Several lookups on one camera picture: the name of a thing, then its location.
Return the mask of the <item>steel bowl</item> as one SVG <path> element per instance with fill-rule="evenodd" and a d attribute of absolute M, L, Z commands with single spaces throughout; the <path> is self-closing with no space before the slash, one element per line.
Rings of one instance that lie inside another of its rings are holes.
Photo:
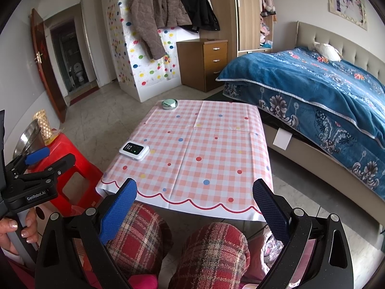
<path fill-rule="evenodd" d="M 34 119 L 21 134 L 13 152 L 13 158 L 24 153 L 32 154 L 45 147 L 38 120 Z"/>

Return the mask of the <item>gold patterned cup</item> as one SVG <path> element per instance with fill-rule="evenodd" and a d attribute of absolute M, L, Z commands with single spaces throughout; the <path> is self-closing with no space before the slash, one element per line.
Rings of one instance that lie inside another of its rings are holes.
<path fill-rule="evenodd" d="M 48 116 L 46 114 L 46 110 L 39 110 L 37 113 L 33 115 L 33 120 L 37 120 L 38 126 L 40 127 L 40 133 L 44 140 L 45 145 L 49 145 L 53 142 L 53 130 L 48 120 Z"/>

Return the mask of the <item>red plastic stool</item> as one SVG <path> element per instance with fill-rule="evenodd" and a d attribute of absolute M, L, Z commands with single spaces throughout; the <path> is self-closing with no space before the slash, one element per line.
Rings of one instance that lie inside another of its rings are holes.
<path fill-rule="evenodd" d="M 50 155 L 30 169 L 30 172 L 43 171 L 69 153 L 73 154 L 76 159 L 73 167 L 58 176 L 58 183 L 56 185 L 58 197 L 50 201 L 53 206 L 55 206 L 64 217 L 74 216 L 76 213 L 75 210 L 79 208 L 85 210 L 88 207 L 95 207 L 102 199 L 101 195 L 96 192 L 96 186 L 101 180 L 103 173 L 96 165 L 87 160 L 62 132 L 60 132 L 56 139 L 48 146 L 48 149 L 50 150 Z M 88 182 L 88 188 L 85 193 L 81 195 L 78 203 L 72 204 L 68 197 L 64 195 L 63 189 L 75 173 L 80 174 L 83 179 Z"/>

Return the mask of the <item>red plaid left leg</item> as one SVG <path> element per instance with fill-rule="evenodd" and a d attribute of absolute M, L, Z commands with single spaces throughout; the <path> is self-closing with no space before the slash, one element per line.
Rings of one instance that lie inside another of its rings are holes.
<path fill-rule="evenodd" d="M 106 247 L 127 276 L 156 275 L 173 246 L 166 221 L 148 205 L 134 202 L 116 237 Z"/>

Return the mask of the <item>red plaid leg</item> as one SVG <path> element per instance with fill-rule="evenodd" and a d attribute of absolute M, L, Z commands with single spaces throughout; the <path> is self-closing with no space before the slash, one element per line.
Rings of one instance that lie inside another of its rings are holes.
<path fill-rule="evenodd" d="M 106 247 L 127 276 L 156 275 L 173 246 L 166 221 L 148 205 L 134 202 L 116 237 Z"/>
<path fill-rule="evenodd" d="M 211 223 L 183 246 L 169 288 L 238 288 L 250 264 L 245 235 L 228 223 Z"/>

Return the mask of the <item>dark red wooden door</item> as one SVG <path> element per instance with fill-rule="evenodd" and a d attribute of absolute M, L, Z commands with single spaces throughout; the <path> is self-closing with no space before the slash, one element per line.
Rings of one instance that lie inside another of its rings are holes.
<path fill-rule="evenodd" d="M 46 92 L 48 93 L 48 98 L 60 120 L 60 123 L 64 123 L 67 113 L 67 104 L 61 94 L 61 90 L 59 89 L 59 85 L 51 65 L 45 37 L 44 20 L 34 8 L 31 10 L 30 23 L 33 50 L 35 52 L 35 62 L 40 79 Z"/>

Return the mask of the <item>white paper tag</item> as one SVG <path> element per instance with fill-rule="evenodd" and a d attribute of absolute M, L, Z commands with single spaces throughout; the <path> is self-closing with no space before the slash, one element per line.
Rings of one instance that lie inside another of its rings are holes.
<path fill-rule="evenodd" d="M 292 138 L 291 132 L 286 131 L 282 128 L 279 128 L 273 140 L 273 145 L 286 151 L 291 141 L 291 138 Z"/>

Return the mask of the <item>red plaid right leg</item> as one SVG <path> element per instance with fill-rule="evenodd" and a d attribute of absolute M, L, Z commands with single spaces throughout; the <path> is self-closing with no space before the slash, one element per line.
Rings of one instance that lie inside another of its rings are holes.
<path fill-rule="evenodd" d="M 228 223 L 211 223 L 183 246 L 169 288 L 238 288 L 250 264 L 245 235 Z"/>

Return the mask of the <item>white digital timer device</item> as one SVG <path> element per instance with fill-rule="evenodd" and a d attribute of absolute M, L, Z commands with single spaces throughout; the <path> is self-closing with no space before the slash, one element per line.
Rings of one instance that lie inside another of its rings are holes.
<path fill-rule="evenodd" d="M 120 149 L 119 153 L 136 161 L 142 161 L 149 154 L 149 146 L 127 141 Z"/>

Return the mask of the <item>pink checkered tablecloth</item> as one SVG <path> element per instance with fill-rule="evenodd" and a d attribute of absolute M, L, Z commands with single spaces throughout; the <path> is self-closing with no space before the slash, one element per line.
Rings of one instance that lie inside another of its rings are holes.
<path fill-rule="evenodd" d="M 262 221 L 253 183 L 272 186 L 270 158 L 257 107 L 209 100 L 180 100 L 174 110 L 155 105 L 129 140 L 149 147 L 141 161 L 117 154 L 96 186 L 101 196 L 126 179 L 137 200 L 167 210 Z"/>

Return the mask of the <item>white toilet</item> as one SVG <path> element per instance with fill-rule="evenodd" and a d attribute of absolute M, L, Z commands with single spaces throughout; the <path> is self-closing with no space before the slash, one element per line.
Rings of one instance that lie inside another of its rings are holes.
<path fill-rule="evenodd" d="M 73 66 L 74 74 L 80 85 L 84 84 L 83 67 L 81 63 L 75 63 Z"/>

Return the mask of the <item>blue floral bedspread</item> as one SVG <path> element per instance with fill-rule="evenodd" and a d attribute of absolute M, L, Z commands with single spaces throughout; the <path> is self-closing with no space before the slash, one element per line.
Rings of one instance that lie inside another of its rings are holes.
<path fill-rule="evenodd" d="M 384 196 L 384 86 L 345 60 L 306 48 L 232 60 L 224 95 L 259 107 Z"/>

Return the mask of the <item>white polka dot cabinet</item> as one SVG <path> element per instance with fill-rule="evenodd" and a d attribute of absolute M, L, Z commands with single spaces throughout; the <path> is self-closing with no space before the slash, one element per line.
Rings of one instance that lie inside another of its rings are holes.
<path fill-rule="evenodd" d="M 101 0 L 110 53 L 118 84 L 125 93 L 144 102 L 181 85 L 177 43 L 199 35 L 180 27 L 158 31 L 167 56 L 149 57 L 130 18 L 127 0 Z"/>

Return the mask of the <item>round green tin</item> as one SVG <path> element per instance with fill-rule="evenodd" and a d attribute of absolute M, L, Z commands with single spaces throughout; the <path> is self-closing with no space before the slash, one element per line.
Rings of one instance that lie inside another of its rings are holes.
<path fill-rule="evenodd" d="M 165 99 L 162 101 L 161 106 L 164 110 L 175 110 L 178 107 L 178 101 L 176 99 Z"/>

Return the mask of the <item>wooden drawer nightstand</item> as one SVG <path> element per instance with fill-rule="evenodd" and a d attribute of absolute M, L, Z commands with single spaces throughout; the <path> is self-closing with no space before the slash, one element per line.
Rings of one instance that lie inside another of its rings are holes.
<path fill-rule="evenodd" d="M 228 41 L 194 39 L 177 43 L 181 83 L 208 92 L 220 83 L 216 78 L 228 61 Z"/>

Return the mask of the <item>white pillow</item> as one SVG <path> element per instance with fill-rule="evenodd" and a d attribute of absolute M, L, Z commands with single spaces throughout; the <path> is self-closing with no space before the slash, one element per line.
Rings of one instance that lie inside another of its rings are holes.
<path fill-rule="evenodd" d="M 343 58 L 342 54 L 330 44 L 312 42 L 308 45 L 308 49 L 318 52 L 329 61 L 341 61 Z"/>

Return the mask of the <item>brown quilted jacket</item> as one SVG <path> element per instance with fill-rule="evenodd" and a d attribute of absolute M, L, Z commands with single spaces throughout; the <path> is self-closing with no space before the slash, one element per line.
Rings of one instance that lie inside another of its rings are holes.
<path fill-rule="evenodd" d="M 158 30 L 191 24 L 181 0 L 127 0 L 127 5 L 136 31 L 155 60 L 167 54 Z"/>

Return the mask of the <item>wooden wardrobe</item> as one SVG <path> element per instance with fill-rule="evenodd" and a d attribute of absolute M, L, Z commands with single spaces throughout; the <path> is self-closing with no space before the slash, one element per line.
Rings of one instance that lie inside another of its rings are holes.
<path fill-rule="evenodd" d="M 200 32 L 204 39 L 226 39 L 228 60 L 246 53 L 271 53 L 276 15 L 261 16 L 262 0 L 210 0 L 219 31 Z"/>

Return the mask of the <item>black jacket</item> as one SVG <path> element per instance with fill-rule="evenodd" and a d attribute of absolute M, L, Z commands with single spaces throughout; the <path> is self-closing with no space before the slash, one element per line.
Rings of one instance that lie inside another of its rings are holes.
<path fill-rule="evenodd" d="M 193 33 L 198 33 L 201 29 L 206 31 L 220 30 L 210 0 L 181 0 L 181 2 L 191 21 L 191 24 L 181 26 L 181 28 Z"/>

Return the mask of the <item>beige upholstered bed frame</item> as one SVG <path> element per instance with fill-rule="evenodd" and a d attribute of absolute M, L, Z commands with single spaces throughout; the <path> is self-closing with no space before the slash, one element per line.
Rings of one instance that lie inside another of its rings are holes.
<path fill-rule="evenodd" d="M 295 45 L 307 46 L 313 41 L 326 41 L 342 51 L 347 61 L 370 72 L 380 82 L 384 82 L 384 62 L 358 44 L 331 31 L 304 22 L 296 22 Z M 384 224 L 384 200 L 367 188 L 358 178 L 324 151 L 316 149 L 293 136 L 287 149 L 273 145 L 276 127 L 263 123 L 268 147 L 297 163 L 321 178 L 341 194 L 366 211 L 379 224 Z"/>

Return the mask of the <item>framed wall picture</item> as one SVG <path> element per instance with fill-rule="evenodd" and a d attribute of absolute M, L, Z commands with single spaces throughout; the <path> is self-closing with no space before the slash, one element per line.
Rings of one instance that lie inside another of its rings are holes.
<path fill-rule="evenodd" d="M 367 12 L 364 0 L 328 0 L 329 12 L 367 30 Z"/>

